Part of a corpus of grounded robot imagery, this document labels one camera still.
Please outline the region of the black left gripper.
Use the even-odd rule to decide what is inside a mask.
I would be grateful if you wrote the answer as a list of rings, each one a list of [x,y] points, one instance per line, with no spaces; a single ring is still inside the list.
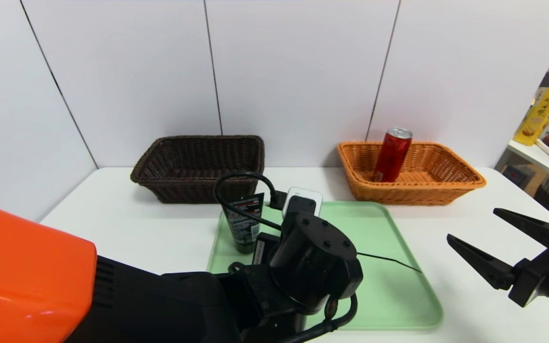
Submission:
[[[260,232],[257,236],[257,241],[254,246],[252,264],[260,265],[270,262],[273,254],[277,251],[280,245],[280,237],[274,234]]]

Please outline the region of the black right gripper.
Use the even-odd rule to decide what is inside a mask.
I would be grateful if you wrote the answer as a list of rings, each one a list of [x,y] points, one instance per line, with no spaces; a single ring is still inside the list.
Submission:
[[[537,297],[549,298],[549,223],[502,208],[493,213],[545,247],[536,258],[517,263],[517,276],[511,265],[451,234],[447,234],[449,246],[494,289],[509,290],[513,285],[509,298],[519,306]]]

